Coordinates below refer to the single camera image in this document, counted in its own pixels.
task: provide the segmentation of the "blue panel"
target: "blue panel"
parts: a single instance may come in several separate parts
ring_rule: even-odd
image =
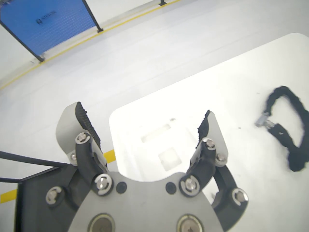
[[[13,0],[1,20],[38,55],[94,26],[82,0]]]

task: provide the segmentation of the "logo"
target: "logo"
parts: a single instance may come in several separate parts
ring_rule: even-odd
[[[50,18],[51,16],[55,15],[56,14],[56,11],[51,11],[50,13],[47,13],[46,15],[42,16],[41,18],[39,19],[36,19],[35,22],[38,24],[38,25],[41,25],[44,23],[44,21],[48,18]]]

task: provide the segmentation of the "black cable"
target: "black cable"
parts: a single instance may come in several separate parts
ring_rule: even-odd
[[[37,159],[37,158],[29,158],[29,157],[20,156],[20,155],[16,155],[12,153],[7,153],[4,151],[0,151],[0,158],[17,161],[17,162],[34,164],[34,165],[48,166],[48,167],[65,167],[67,165],[67,163],[48,161],[48,160]]]
[[[290,103],[298,113],[302,126],[304,129],[304,135],[302,142],[299,147],[295,146],[293,139],[287,132],[287,130],[280,124],[276,124],[274,127],[268,129],[277,140],[289,150],[289,167],[292,171],[300,171],[305,167],[305,163],[309,161],[309,112],[305,109],[300,99],[286,86],[276,88],[268,97],[266,101],[266,109],[264,113],[268,113],[271,116],[271,109],[275,104],[276,100],[286,96],[289,98]]]
[[[2,178],[2,177],[0,177],[0,182],[19,183],[20,179],[12,179],[12,178]]]

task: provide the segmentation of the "square recess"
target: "square recess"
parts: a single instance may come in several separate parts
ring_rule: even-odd
[[[159,159],[165,171],[169,171],[181,164],[181,159],[177,155],[177,152],[174,150],[174,148],[169,148],[168,150],[160,153]]]

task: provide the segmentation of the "yellow floor line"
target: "yellow floor line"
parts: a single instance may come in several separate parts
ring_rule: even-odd
[[[112,29],[115,29],[116,27],[119,27],[119,26],[121,26],[121,25],[123,25],[123,24],[125,24],[125,23],[128,23],[128,22],[130,22],[130,21],[132,21],[132,20],[134,20],[134,19],[140,18],[140,17],[145,16],[145,15],[151,13],[151,12],[154,12],[154,11],[156,11],[156,10],[159,10],[159,9],[161,9],[161,8],[163,8],[163,7],[166,7],[166,6],[168,6],[168,5],[174,4],[174,3],[179,2],[179,1],[182,1],[182,0],[174,0],[174,1],[171,1],[171,2],[169,2],[169,3],[167,3],[167,4],[163,5],[163,6],[154,8],[154,9],[152,9],[152,10],[150,10],[150,11],[144,12],[144,13],[138,15],[138,16],[135,16],[135,17],[133,17],[133,18],[130,18],[130,19],[124,21],[124,22],[121,22],[121,23],[115,25],[115,26],[112,26],[112,27],[110,27],[110,28],[104,30],[103,32],[99,32],[99,33],[97,33],[96,35],[91,36],[91,37],[89,37],[89,38],[87,38],[87,39],[85,39],[85,40],[83,40],[83,41],[81,41],[81,42],[79,42],[79,43],[77,43],[77,44],[75,44],[75,45],[73,45],[73,46],[67,48],[66,50],[64,50],[64,51],[62,51],[62,52],[60,52],[60,53],[58,53],[58,54],[56,54],[56,55],[54,55],[54,56],[52,56],[52,57],[46,59],[46,60],[43,61],[41,64],[38,64],[38,65],[32,67],[32,68],[29,69],[28,71],[22,73],[21,75],[17,76],[16,78],[14,78],[13,80],[9,81],[9,82],[6,83],[5,85],[1,86],[1,87],[0,87],[0,90],[4,89],[4,88],[7,87],[8,85],[10,85],[10,84],[12,84],[13,82],[17,81],[17,80],[20,79],[22,76],[24,76],[24,75],[26,75],[27,73],[31,72],[32,70],[38,68],[39,66],[45,64],[46,62],[48,62],[48,61],[50,61],[50,60],[52,60],[52,59],[54,59],[54,58],[56,58],[56,57],[62,55],[63,53],[65,53],[65,52],[67,52],[67,51],[69,51],[69,50],[71,50],[71,49],[77,47],[78,45],[81,45],[82,43],[85,43],[85,42],[87,42],[87,41],[93,39],[94,37],[97,37],[97,36],[99,36],[99,35],[101,35],[101,34],[103,34],[103,33],[105,33],[105,32],[108,32],[108,31],[110,31],[110,30],[112,30]]]
[[[116,161],[115,151],[110,150],[104,153],[104,157],[106,158],[107,163],[111,163]]]
[[[11,190],[7,193],[3,193],[0,195],[0,203],[9,202],[11,200],[16,199],[16,197],[17,197],[17,189]]]
[[[110,150],[108,152],[104,153],[104,157],[107,160],[107,163],[111,163],[113,161],[116,161],[115,151]],[[17,197],[17,189],[11,190],[9,192],[3,193],[0,195],[0,203],[9,202],[11,200],[15,200]]]

